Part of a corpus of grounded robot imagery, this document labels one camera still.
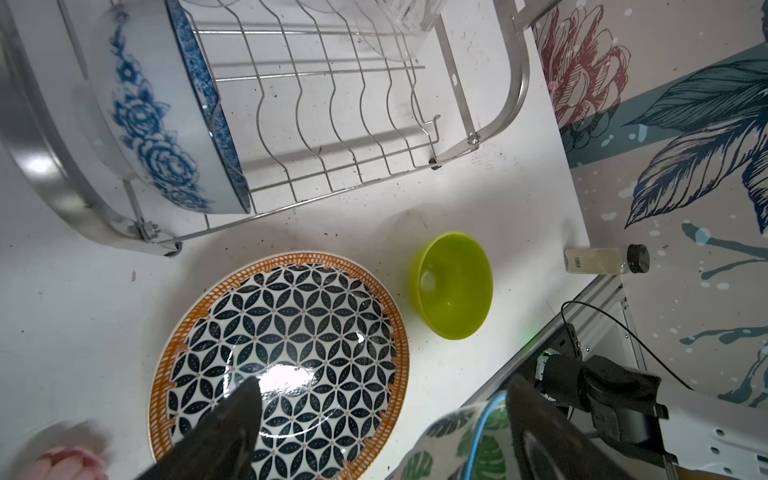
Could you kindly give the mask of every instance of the pink flower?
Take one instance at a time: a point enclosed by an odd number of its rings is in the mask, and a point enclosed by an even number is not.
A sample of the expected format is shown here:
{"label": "pink flower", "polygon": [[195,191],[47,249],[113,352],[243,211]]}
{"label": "pink flower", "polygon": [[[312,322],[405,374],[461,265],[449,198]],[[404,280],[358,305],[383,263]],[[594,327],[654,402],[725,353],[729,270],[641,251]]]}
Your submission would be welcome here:
{"label": "pink flower", "polygon": [[18,480],[107,480],[104,463],[85,447],[48,450]]}
{"label": "pink flower", "polygon": [[603,7],[576,8],[562,22],[553,8],[534,26],[544,77],[565,151],[603,134],[627,84],[630,53],[600,30]]}

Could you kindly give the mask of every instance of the dish rack frame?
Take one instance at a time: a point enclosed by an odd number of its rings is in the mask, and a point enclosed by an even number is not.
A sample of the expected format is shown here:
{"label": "dish rack frame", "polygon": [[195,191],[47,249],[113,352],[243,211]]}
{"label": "dish rack frame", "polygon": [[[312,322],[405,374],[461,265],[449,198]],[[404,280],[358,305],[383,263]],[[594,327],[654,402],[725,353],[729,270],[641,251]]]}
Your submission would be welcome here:
{"label": "dish rack frame", "polygon": [[[82,54],[81,46],[78,43],[77,36],[73,32],[71,19],[64,3],[64,0],[57,0],[60,9],[62,20],[72,42],[72,46],[75,52],[75,56],[78,60],[81,70],[87,71],[87,67],[84,61],[84,55]],[[259,2],[265,8],[263,0],[254,0]],[[253,205],[254,212],[243,219],[235,220],[233,222],[226,223],[224,225],[212,227],[208,221],[208,217],[205,216],[206,228],[194,233],[189,233],[179,237],[173,237],[164,232],[162,228],[155,222],[148,220],[142,213],[141,205],[139,204],[137,195],[129,180],[122,180],[123,186],[126,190],[127,198],[131,204],[134,217],[126,217],[123,214],[118,213],[105,199],[94,189],[93,185],[89,182],[86,176],[83,174],[78,163],[75,161],[71,152],[67,149],[61,135],[51,117],[51,113],[46,107],[45,100],[43,98],[38,82],[35,79],[35,75],[31,68],[29,58],[26,54],[25,47],[22,44],[21,36],[16,28],[16,24],[11,13],[11,9],[8,6],[8,0],[0,0],[0,142],[3,143],[7,152],[13,158],[15,163],[19,166],[22,173],[29,180],[33,188],[37,191],[38,195],[48,204],[48,206],[62,218],[67,224],[69,224],[75,231],[79,232],[83,237],[88,238],[97,243],[109,245],[112,247],[123,248],[126,250],[135,250],[145,253],[152,253],[156,255],[163,255],[166,257],[173,257],[181,252],[182,244],[185,240],[189,240],[195,237],[199,237],[208,233],[217,232],[227,228],[235,227],[236,225],[254,221],[263,217],[267,217],[272,214],[279,213],[284,210],[299,207],[310,202],[322,200],[327,197],[331,197],[338,194],[355,190],[361,187],[366,187],[373,184],[382,183],[387,180],[393,180],[403,175],[411,174],[416,171],[425,169],[438,169],[442,165],[447,164],[458,157],[468,154],[474,150],[477,150],[481,143],[494,137],[495,135],[506,129],[507,126],[515,119],[520,108],[525,100],[525,96],[528,91],[529,80],[529,61],[528,61],[528,49],[527,42],[524,37],[524,32],[527,28],[533,25],[540,17],[542,17],[550,8],[559,3],[560,0],[527,0],[524,8],[518,10],[515,0],[494,0],[495,12],[498,17],[498,23],[501,28],[502,37],[505,43],[505,50],[507,52],[509,67],[511,70],[510,87],[508,91],[505,103],[498,113],[497,117],[487,125],[476,129],[472,122],[472,115],[464,95],[462,88],[461,77],[457,70],[451,45],[448,37],[448,33],[445,30],[445,26],[442,21],[442,17],[438,19],[435,25],[435,33],[439,41],[439,46],[442,51],[443,60],[445,62],[446,70],[451,81],[453,94],[455,97],[458,111],[461,115],[462,125],[465,129],[466,137],[453,144],[447,150],[443,152],[435,152],[435,144],[439,141],[439,131],[437,129],[437,120],[439,115],[431,120],[426,120],[422,116],[421,108],[419,107],[419,101],[415,94],[416,72],[423,67],[414,65],[412,61],[403,62],[402,66],[392,67],[391,61],[385,60],[384,69],[381,68],[364,68],[360,63],[357,50],[355,49],[355,57],[357,58],[356,69],[349,70],[333,70],[329,61],[328,53],[326,51],[325,44],[323,43],[324,35],[345,35],[348,36],[350,41],[353,41],[353,37],[360,35],[387,35],[384,33],[375,32],[373,34],[368,32],[361,32],[350,28],[347,20],[340,13],[336,13],[339,17],[344,19],[346,24],[346,30],[342,31],[322,31],[317,24],[316,19],[299,3],[299,7],[304,10],[305,13],[313,20],[314,29],[295,29],[284,28],[280,19],[267,8],[267,10],[274,15],[279,25],[279,30],[258,30],[252,28],[244,28],[242,22],[234,12],[229,10],[237,19],[238,29],[224,30],[206,30],[198,29],[194,17],[187,12],[187,16],[190,19],[192,28],[195,35],[198,38],[198,43],[202,46],[204,55],[205,47],[201,41],[201,37],[204,35],[242,35],[243,40],[248,46],[248,35],[281,35],[285,41],[286,47],[290,55],[290,63],[293,66],[293,73],[279,74],[282,78],[295,78],[301,88],[300,78],[313,75],[313,74],[329,74],[333,80],[335,74],[360,74],[363,84],[365,84],[365,73],[371,71],[386,71],[389,75],[390,87],[392,85],[392,73],[393,72],[405,72],[408,83],[410,85],[410,104],[418,128],[420,128],[426,137],[429,139],[423,144],[411,145],[408,143],[405,137],[400,133],[395,123],[392,121],[392,117],[389,111],[389,92],[387,101],[387,114],[389,121],[392,124],[394,131],[406,141],[406,148],[400,151],[392,151],[388,154],[384,151],[382,145],[371,135],[368,127],[366,131],[370,136],[370,139],[378,144],[381,149],[381,155],[374,155],[373,157],[367,157],[363,160],[358,160],[352,150],[344,144],[342,138],[336,132],[335,125],[333,126],[334,133],[338,137],[341,144],[349,150],[353,156],[353,163],[346,164],[341,167],[327,168],[325,163],[322,170],[307,175],[307,177],[325,176],[328,180],[328,186],[330,188],[329,193],[317,195],[315,197],[307,199],[299,199],[296,196],[294,190],[294,183],[302,180],[304,177],[291,177],[286,166],[278,159],[276,159],[267,149],[267,153],[283,168],[286,174],[286,179],[275,184],[267,186],[256,187],[251,189],[251,203]],[[290,35],[315,35],[320,40],[320,44],[323,47],[323,53],[325,55],[325,62],[327,64],[327,71],[312,71],[312,72],[299,72],[296,66],[296,62],[293,56],[290,54],[290,46],[288,45],[288,36]],[[261,81],[265,78],[270,78],[269,75],[260,75],[257,64],[253,60],[253,54],[250,51],[251,63],[255,75],[248,79],[256,79]],[[226,78],[217,79],[218,81],[235,81],[243,80],[246,78]],[[365,124],[365,118],[362,114],[362,95],[360,100],[360,117],[363,124]],[[331,117],[331,124],[333,125],[333,113],[329,109]],[[427,128],[433,129],[435,138],[428,132]],[[304,141],[304,145],[318,157],[310,146]],[[417,165],[413,161],[412,152],[421,148],[430,148],[431,156],[428,164]],[[410,154],[412,167],[408,170],[393,173],[387,162],[387,156],[395,154]],[[376,179],[364,181],[360,174],[359,166],[361,164],[381,160],[386,163],[387,175]],[[339,189],[333,189],[329,174],[335,170],[354,167],[357,170],[359,182],[354,185],[342,187]],[[282,207],[273,208],[270,210],[258,211],[256,204],[253,202],[253,193],[265,188],[277,187],[281,185],[288,185],[293,199],[295,200],[291,204],[287,204]]]}

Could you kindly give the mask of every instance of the green cup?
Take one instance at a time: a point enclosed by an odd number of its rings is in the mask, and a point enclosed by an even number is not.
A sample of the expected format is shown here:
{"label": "green cup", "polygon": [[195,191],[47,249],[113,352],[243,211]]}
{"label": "green cup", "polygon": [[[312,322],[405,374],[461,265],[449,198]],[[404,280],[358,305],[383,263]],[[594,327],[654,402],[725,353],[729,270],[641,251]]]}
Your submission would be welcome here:
{"label": "green cup", "polygon": [[491,308],[491,265],[475,239],[447,232],[414,259],[409,290],[411,304],[429,328],[446,339],[464,339],[480,328]]}

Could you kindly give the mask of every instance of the glass bottle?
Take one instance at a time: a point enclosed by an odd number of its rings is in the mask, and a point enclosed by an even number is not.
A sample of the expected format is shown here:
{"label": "glass bottle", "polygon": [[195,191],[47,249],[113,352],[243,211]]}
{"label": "glass bottle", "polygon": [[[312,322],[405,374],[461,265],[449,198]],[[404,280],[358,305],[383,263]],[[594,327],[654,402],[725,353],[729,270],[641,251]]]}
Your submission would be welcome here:
{"label": "glass bottle", "polygon": [[575,247],[565,251],[565,269],[570,273],[646,273],[650,254],[638,243],[620,247]]}

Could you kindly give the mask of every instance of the white bowl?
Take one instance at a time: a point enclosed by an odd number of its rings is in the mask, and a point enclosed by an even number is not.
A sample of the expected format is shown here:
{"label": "white bowl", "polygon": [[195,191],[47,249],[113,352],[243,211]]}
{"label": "white bowl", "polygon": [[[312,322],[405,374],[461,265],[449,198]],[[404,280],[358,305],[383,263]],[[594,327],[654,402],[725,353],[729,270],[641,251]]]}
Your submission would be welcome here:
{"label": "white bowl", "polygon": [[178,0],[128,0],[91,38],[91,87],[122,154],[179,207],[250,212],[248,185]]}

